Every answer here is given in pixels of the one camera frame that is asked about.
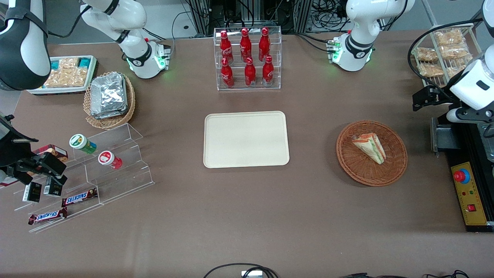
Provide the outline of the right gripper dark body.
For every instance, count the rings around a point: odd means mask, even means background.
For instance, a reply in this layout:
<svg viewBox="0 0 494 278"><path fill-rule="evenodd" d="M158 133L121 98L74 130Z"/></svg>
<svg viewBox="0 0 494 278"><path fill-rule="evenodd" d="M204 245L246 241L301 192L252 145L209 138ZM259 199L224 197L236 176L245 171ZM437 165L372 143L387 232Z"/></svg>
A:
<svg viewBox="0 0 494 278"><path fill-rule="evenodd" d="M1 140L0 140L0 166L1 171L6 176L16 178L17 180L32 180L32 177L26 172L18 169L18 162L30 161L34 154L31 151L30 144L39 142L38 139L27 137L16 130L11 120L14 116L2 114L1 122Z"/></svg>

